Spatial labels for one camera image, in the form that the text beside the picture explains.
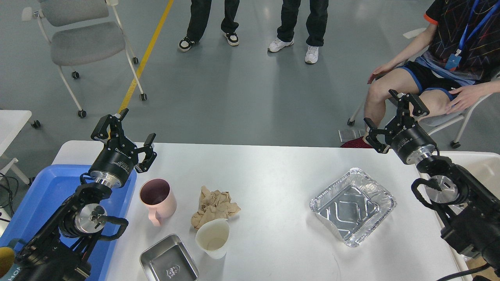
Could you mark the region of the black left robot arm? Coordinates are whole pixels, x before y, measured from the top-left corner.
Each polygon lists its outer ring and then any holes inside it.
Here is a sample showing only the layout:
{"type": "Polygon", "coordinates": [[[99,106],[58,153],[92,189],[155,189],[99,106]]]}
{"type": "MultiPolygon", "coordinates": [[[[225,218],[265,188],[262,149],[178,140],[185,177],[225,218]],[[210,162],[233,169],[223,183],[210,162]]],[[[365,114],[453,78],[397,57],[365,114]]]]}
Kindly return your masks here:
{"type": "Polygon", "coordinates": [[[100,202],[120,188],[132,170],[148,171],[157,153],[156,134],[138,147],[124,134],[122,122],[129,109],[100,119],[91,138],[104,147],[80,185],[15,257],[18,281],[84,281],[91,274],[89,257],[99,240],[112,241],[125,232],[128,221],[105,212],[100,202]]]}

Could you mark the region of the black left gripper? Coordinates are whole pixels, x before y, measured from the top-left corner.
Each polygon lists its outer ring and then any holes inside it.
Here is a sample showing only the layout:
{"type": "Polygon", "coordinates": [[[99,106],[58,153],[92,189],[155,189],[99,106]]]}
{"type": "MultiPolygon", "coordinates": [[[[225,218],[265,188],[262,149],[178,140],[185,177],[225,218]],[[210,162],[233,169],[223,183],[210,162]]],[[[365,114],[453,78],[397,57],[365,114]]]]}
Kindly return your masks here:
{"type": "Polygon", "coordinates": [[[128,154],[114,146],[129,146],[130,140],[125,137],[122,121],[129,109],[125,108],[118,114],[103,116],[95,126],[91,139],[104,143],[104,147],[91,168],[89,175],[96,183],[101,183],[109,188],[123,187],[135,169],[137,173],[149,171],[152,163],[157,157],[154,151],[153,141],[156,133],[151,133],[140,148],[128,154]],[[144,153],[142,162],[139,155],[144,153]]]}

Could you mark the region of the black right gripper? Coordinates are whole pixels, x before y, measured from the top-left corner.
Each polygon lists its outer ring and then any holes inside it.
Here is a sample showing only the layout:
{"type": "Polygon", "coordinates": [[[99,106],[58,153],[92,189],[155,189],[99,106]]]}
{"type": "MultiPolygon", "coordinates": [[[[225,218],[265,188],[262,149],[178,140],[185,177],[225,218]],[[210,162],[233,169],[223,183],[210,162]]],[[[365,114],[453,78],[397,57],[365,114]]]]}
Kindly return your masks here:
{"type": "Polygon", "coordinates": [[[394,89],[390,89],[389,93],[397,101],[395,117],[387,122],[385,129],[377,128],[372,119],[365,117],[364,122],[368,126],[366,141],[377,153],[387,154],[393,149],[404,164],[418,164],[436,150],[436,142],[421,126],[416,126],[418,121],[415,117],[426,117],[430,110],[417,94],[398,93],[394,89]],[[407,129],[397,133],[389,144],[380,142],[377,136],[391,137],[389,130],[393,125],[407,129]]]}

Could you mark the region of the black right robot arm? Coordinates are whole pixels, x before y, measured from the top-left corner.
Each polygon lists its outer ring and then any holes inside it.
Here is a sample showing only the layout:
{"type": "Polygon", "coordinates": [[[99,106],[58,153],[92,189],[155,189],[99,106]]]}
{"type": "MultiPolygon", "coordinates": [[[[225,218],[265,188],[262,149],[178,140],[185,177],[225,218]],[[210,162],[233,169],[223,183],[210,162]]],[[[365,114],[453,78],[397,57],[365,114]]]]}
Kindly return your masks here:
{"type": "Polygon", "coordinates": [[[443,223],[441,238],[458,254],[482,257],[485,264],[450,274],[443,281],[474,274],[489,267],[499,275],[500,226],[499,199],[464,167],[440,154],[436,143],[418,124],[417,117],[430,111],[418,95],[393,89],[397,101],[395,117],[383,128],[364,118],[368,125],[368,143],[378,152],[392,149],[404,164],[414,164],[429,176],[417,178],[411,191],[423,206],[435,211],[443,223]]]}

